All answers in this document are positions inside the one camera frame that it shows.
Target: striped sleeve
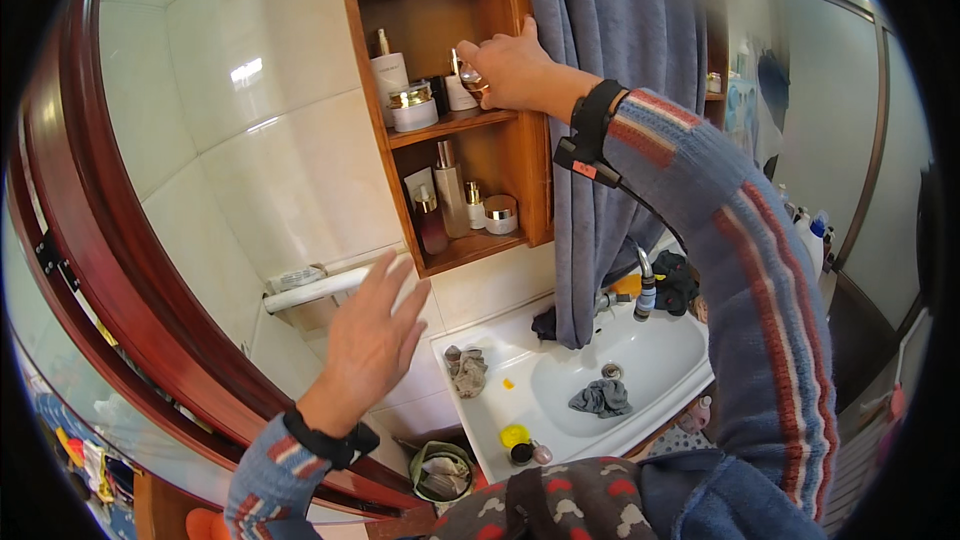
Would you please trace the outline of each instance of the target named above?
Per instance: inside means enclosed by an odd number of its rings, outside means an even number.
[[[649,90],[620,103],[604,153],[700,271],[719,446],[819,519],[838,444],[831,341],[773,186],[714,126]]]
[[[319,536],[306,521],[313,490],[330,470],[290,435],[277,415],[237,466],[223,519],[234,540],[293,540]]]

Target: glass bottle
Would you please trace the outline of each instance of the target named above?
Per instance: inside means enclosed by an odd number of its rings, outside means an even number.
[[[430,255],[439,255],[447,250],[450,239],[444,227],[444,215],[437,208],[437,197],[421,185],[417,189],[416,203],[416,231],[423,241],[423,250]]]

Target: blue knit sweater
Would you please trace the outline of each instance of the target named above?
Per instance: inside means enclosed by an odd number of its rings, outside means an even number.
[[[604,153],[683,237],[709,306],[719,450],[641,464],[652,530],[822,536],[815,522],[838,444],[830,335],[813,265],[773,186],[714,126],[647,90],[620,103]],[[230,486],[231,533],[316,537],[304,516],[329,467],[272,420]]]

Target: blue towel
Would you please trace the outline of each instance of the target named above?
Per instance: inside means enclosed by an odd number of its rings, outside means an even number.
[[[707,36],[698,0],[533,0],[533,6],[539,41],[553,60],[703,113]],[[569,132],[551,118],[553,150]],[[619,190],[556,165],[553,179],[557,341],[583,348],[594,333],[594,296],[604,278],[615,282],[639,264],[628,237],[649,249],[664,225]]]

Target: person's hand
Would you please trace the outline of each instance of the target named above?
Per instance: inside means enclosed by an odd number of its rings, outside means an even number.
[[[496,34],[477,46],[466,40],[457,54],[486,78],[489,89],[484,109],[541,111],[569,123],[570,112],[601,78],[571,66],[559,65],[537,40],[537,22],[527,15],[519,36]]]
[[[410,368],[426,329],[417,320],[430,281],[420,280],[391,314],[401,285],[413,268],[409,258],[390,270],[397,252],[379,258],[357,293],[333,317],[322,373],[296,402],[311,430],[346,436],[360,417],[390,392]]]
[[[536,110],[534,80],[556,65],[537,40],[537,22],[527,15],[519,36],[496,34],[477,46],[466,40],[457,44],[457,54],[486,78],[489,92],[480,106],[484,109]]]

